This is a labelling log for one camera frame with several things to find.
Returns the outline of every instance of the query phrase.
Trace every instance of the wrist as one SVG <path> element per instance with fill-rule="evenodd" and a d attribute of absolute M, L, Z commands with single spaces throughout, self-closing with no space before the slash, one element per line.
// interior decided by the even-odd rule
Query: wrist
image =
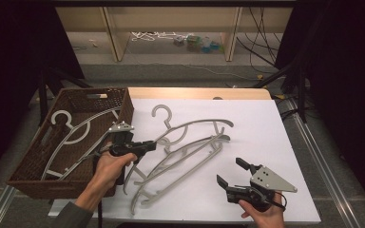
<path fill-rule="evenodd" d="M 258 228 L 284 228 L 284 221 L 262 220 L 256 224 Z"/>
<path fill-rule="evenodd" d="M 106 191 L 107 188 L 93 178 L 88 183 L 83 193 L 75 201 L 75 205 L 90 212 L 94 212 L 94 210 L 97 208 L 97 205 L 102 200 L 102 197 L 105 195 Z"/>

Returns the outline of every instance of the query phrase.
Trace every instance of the black curtain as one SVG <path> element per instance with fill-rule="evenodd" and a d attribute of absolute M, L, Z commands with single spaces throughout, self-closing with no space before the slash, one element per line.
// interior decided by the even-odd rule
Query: black curtain
<path fill-rule="evenodd" d="M 84 77 L 55 8 L 0 0 L 0 158 L 46 67 Z"/>
<path fill-rule="evenodd" d="M 304 38 L 312 15 L 316 15 L 314 9 L 294 9 L 277 67 L 293 59 L 294 44 Z M 365 190 L 365 1 L 331 1 L 322 26 L 318 49 L 307 63 L 311 94 L 341 155 Z"/>

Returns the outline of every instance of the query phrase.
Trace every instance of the black handle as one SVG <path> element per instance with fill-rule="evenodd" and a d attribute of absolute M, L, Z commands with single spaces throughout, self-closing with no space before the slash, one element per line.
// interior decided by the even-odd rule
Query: black handle
<path fill-rule="evenodd" d="M 121 175 L 117 180 L 115 180 L 115 184 L 124 185 L 124 178 L 125 178 L 125 166 L 123 166 L 123 168 L 121 169 Z"/>

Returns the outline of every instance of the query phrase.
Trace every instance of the finger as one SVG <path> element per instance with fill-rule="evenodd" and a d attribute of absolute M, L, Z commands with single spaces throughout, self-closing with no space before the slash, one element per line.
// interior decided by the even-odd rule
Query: finger
<path fill-rule="evenodd" d="M 241 206 L 241 208 L 249 215 L 251 216 L 251 214 L 253 214 L 254 212 L 254 207 L 253 205 L 251 205 L 251 203 L 245 201 L 245 200 L 242 200 L 240 199 L 239 200 L 239 205 Z"/>
<path fill-rule="evenodd" d="M 246 213 L 246 212 L 244 212 L 244 213 L 242 213 L 241 214 L 241 217 L 243 218 L 243 219 L 245 219 L 245 218 L 247 218 L 247 217 L 249 217 L 250 216 L 250 214 L 248 214 L 248 213 Z"/>
<path fill-rule="evenodd" d="M 128 163 L 131 163 L 131 162 L 136 161 L 138 159 L 138 157 L 135 154 L 133 154 L 133 153 L 127 153 L 125 155 L 122 155 L 120 157 L 120 159 L 122 159 L 123 162 L 124 162 L 124 165 L 126 165 Z"/>

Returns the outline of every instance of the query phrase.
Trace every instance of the table surface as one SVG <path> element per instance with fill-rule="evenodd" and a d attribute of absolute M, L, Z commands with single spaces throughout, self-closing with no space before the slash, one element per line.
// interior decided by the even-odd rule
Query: table surface
<path fill-rule="evenodd" d="M 140 196 L 135 215 L 132 215 L 130 205 L 138 189 L 134 181 L 141 181 L 140 176 L 134 173 L 126 188 L 127 195 L 123 193 L 121 186 L 117 186 L 117 194 L 103 200 L 105 219 L 222 224 L 252 221 L 250 218 L 240 217 L 240 207 L 227 202 L 225 191 L 216 182 L 218 174 L 230 185 L 248 185 L 251 174 L 235 164 L 235 158 L 241 157 L 249 163 L 268 166 L 298 189 L 297 193 L 284 193 L 287 198 L 287 210 L 284 214 L 286 222 L 320 222 L 276 104 L 265 89 L 132 87 L 129 90 L 135 107 L 132 121 L 135 126 L 135 142 L 147 141 L 165 131 L 165 112 L 158 110 L 157 117 L 151 116 L 155 105 L 167 105 L 171 108 L 171 126 L 201 119 L 229 120 L 234 126 L 218 123 L 218 128 L 223 126 L 224 134 L 231 138 L 230 142 L 223 143 L 223 150 L 195 172 L 182 178 L 158 200 L 143 205 L 145 197 Z M 222 97 L 224 100 L 212 100 L 214 97 Z M 182 144 L 209 137 L 211 134 L 215 134 L 211 123 L 190 125 Z M 206 151 L 200 151 L 198 155 L 184 161 L 183 165 L 167 171 L 148 184 L 145 190 L 151 194 L 162 190 L 205 158 L 208 149 L 206 147 Z M 145 155 L 138 167 L 147 174 L 162 158 L 163 146 L 158 145 L 156 151 Z M 66 199 L 56 200 L 49 215 L 56 216 L 67 202 Z"/>

